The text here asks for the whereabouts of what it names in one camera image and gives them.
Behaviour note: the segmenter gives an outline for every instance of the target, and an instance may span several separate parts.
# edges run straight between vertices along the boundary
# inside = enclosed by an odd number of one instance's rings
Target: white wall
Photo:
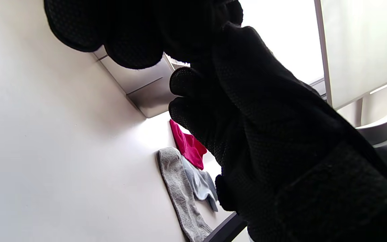
[[[168,120],[59,43],[41,0],[0,0],[0,241],[183,241],[155,160]]]

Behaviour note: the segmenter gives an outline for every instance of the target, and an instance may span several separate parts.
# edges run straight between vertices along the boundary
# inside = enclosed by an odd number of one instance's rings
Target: metal frame
[[[247,222],[234,212],[219,224],[203,242],[231,242],[246,226]]]

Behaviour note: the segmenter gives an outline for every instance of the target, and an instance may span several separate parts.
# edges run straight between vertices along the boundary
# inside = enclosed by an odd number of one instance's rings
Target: textured glove fabric
[[[248,222],[252,239],[347,240],[384,213],[387,179],[356,130],[254,29],[228,24],[217,43],[209,60],[174,72],[181,97],[169,111],[216,157],[220,204]]]
[[[44,0],[49,26],[65,45],[83,52],[102,45],[117,64],[144,69],[163,52],[182,62],[210,53],[227,21],[241,24],[238,1]]]

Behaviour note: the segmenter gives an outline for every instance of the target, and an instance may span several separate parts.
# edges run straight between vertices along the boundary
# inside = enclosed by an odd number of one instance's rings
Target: light blue cloth
[[[183,155],[181,156],[181,163],[195,197],[201,201],[206,200],[212,210],[217,212],[216,201],[218,200],[218,195],[210,174],[206,171],[198,170]]]

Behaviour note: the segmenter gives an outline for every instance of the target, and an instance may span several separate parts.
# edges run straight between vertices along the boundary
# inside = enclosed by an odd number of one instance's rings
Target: glove finger
[[[169,103],[171,118],[180,124],[203,144],[208,150],[212,147],[212,133],[216,122],[210,109],[202,106],[192,98],[178,97]]]
[[[214,118],[227,119],[237,112],[235,106],[220,87],[212,65],[192,64],[194,68],[182,67],[171,75],[170,90],[175,95],[190,97],[213,110]]]
[[[192,68],[181,67],[175,70],[169,80],[169,89],[174,95],[194,98],[203,84],[200,74]]]
[[[274,57],[252,27],[227,24],[213,48],[213,63],[224,92],[258,127],[298,118],[294,99],[318,98]]]
[[[241,23],[243,23],[243,8],[241,7],[240,2],[238,0],[232,1],[226,5],[226,8],[229,13],[229,21],[241,25]]]
[[[112,26],[104,46],[117,64],[129,69],[156,65],[163,55],[160,30],[148,0],[113,1]]]
[[[107,2],[99,0],[44,0],[53,34],[73,49],[96,51],[108,33]]]

